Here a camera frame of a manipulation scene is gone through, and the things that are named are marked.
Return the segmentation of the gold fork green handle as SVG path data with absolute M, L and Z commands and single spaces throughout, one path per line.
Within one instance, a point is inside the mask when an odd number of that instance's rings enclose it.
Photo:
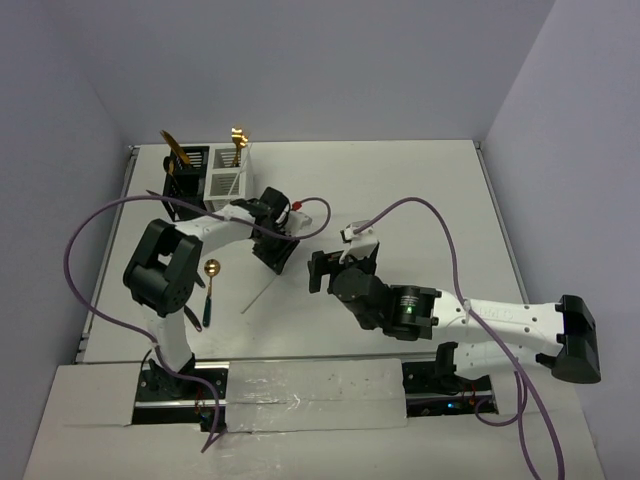
M 233 126 L 231 129 L 231 140 L 235 145 L 235 153 L 232 161 L 232 167 L 238 167 L 241 161 L 241 151 L 246 145 L 244 130 L 240 126 Z
M 237 167 L 241 163 L 242 150 L 247 146 L 249 142 L 249 134 L 246 133 L 242 128 L 233 128 L 232 141 L 235 145 L 233 165 Z

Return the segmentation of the gold knife green handle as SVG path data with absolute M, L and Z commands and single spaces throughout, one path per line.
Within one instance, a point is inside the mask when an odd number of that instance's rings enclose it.
M 164 142 L 169 146 L 171 151 L 175 154 L 176 158 L 179 159 L 184 165 L 189 166 L 191 164 L 189 156 L 186 154 L 182 146 L 173 138 L 173 136 L 166 130 L 161 130 L 160 135 L 162 136 Z

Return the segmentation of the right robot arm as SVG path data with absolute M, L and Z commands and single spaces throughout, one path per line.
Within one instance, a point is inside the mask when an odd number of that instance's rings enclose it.
M 436 347 L 436 383 L 455 391 L 468 379 L 497 368 L 492 347 L 507 345 L 521 365 L 539 365 L 560 381 L 601 380 L 596 324 L 585 301 L 564 295 L 554 303 L 513 304 L 460 300 L 415 285 L 387 285 L 376 274 L 378 250 L 357 257 L 316 251 L 308 261 L 309 291 L 327 291 L 364 330 L 400 341 L 426 340 Z

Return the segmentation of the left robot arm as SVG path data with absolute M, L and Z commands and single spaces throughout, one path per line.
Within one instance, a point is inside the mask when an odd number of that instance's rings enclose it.
M 267 188 L 258 199 L 236 199 L 215 213 L 187 221 L 154 220 L 146 227 L 123 275 L 132 299 L 142 306 L 153 337 L 150 369 L 173 398 L 195 387 L 195 355 L 186 335 L 187 303 L 199 275 L 201 257 L 234 242 L 251 240 L 252 253 L 275 274 L 299 244 L 297 235 L 312 219 L 293 210 L 280 191 Z

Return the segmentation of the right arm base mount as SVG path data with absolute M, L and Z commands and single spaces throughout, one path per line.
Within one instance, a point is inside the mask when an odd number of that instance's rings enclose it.
M 409 418 L 498 413 L 488 375 L 476 380 L 437 376 L 434 361 L 403 361 L 402 373 Z

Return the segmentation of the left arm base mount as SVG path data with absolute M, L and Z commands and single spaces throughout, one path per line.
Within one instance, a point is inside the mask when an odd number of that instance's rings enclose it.
M 131 423 L 133 425 L 196 426 L 200 432 L 216 433 L 226 428 L 225 397 L 228 368 L 224 366 L 192 365 L 186 375 L 192 375 L 214 387 L 219 400 L 202 382 L 184 380 L 169 375 L 154 360 L 150 360 L 138 375 Z

